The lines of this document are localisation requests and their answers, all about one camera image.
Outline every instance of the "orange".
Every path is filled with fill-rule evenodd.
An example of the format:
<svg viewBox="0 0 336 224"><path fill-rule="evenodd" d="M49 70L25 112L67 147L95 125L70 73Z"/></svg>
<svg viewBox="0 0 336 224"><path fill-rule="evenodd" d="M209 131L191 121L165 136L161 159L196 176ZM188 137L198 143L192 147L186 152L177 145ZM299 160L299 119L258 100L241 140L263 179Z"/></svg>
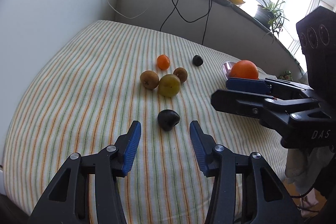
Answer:
<svg viewBox="0 0 336 224"><path fill-rule="evenodd" d="M248 60L242 60L233 65L230 77L246 78L246 79L259 79L257 66Z"/></svg>
<svg viewBox="0 0 336 224"><path fill-rule="evenodd" d="M170 60L168 56L162 54L157 58L156 64L161 70L166 70L170 66Z"/></svg>

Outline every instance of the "brown round fruit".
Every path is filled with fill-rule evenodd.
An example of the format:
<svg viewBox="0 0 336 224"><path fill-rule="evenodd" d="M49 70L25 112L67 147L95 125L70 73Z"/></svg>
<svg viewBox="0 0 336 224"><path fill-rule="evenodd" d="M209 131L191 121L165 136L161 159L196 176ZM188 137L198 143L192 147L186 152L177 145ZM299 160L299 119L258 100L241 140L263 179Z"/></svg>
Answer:
<svg viewBox="0 0 336 224"><path fill-rule="evenodd" d="M140 82L146 89L153 90L159 85L159 77L156 72L146 70L140 75Z"/></svg>
<svg viewBox="0 0 336 224"><path fill-rule="evenodd" d="M184 83L188 78L188 73L184 68L177 68L173 74L180 79L181 83Z"/></svg>

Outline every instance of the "green fruit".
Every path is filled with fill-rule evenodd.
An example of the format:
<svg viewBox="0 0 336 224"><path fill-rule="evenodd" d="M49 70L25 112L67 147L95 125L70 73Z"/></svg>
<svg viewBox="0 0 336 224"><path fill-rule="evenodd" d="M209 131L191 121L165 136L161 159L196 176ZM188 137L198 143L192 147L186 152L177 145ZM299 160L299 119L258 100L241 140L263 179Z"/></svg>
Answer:
<svg viewBox="0 0 336 224"><path fill-rule="evenodd" d="M181 81L176 75L165 75L159 82L159 94L173 97L180 91Z"/></svg>

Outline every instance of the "gray cloth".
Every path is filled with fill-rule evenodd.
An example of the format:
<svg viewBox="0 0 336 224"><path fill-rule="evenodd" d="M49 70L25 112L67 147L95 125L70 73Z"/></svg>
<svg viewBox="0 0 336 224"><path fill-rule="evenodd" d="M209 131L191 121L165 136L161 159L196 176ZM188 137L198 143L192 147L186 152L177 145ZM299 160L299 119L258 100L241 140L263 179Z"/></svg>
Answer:
<svg viewBox="0 0 336 224"><path fill-rule="evenodd" d="M328 146L314 148L309 155L299 149L288 149L285 170L287 182L294 183L299 194L306 193L333 156Z"/></svg>

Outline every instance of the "black fabric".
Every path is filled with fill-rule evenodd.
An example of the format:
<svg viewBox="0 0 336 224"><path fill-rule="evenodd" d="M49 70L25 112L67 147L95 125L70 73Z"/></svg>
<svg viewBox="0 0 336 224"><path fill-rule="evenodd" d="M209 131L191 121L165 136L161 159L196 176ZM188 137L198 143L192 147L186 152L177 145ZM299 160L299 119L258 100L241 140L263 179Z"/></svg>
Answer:
<svg viewBox="0 0 336 224"><path fill-rule="evenodd" d="M334 157L330 163L322 168L320 174L314 183L314 188L318 190L326 199L336 185L336 158Z"/></svg>
<svg viewBox="0 0 336 224"><path fill-rule="evenodd" d="M0 223L27 224L29 216L7 196L0 194Z"/></svg>

